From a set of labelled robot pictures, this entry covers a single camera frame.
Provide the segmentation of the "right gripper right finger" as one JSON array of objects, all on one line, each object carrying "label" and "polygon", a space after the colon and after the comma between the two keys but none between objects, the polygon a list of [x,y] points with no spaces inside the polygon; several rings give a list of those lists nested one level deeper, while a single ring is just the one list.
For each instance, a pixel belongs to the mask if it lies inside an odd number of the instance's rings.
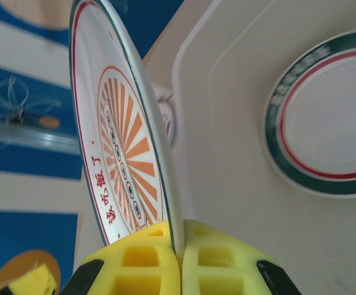
[{"label": "right gripper right finger", "polygon": [[270,255],[199,221],[186,219],[182,294],[300,294]]}]

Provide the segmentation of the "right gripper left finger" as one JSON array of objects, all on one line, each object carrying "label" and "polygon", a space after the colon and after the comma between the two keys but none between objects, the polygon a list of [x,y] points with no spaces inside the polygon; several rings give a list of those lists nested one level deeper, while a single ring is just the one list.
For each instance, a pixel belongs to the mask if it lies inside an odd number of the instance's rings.
[{"label": "right gripper left finger", "polygon": [[61,294],[181,293],[180,267],[162,221],[87,256]]}]

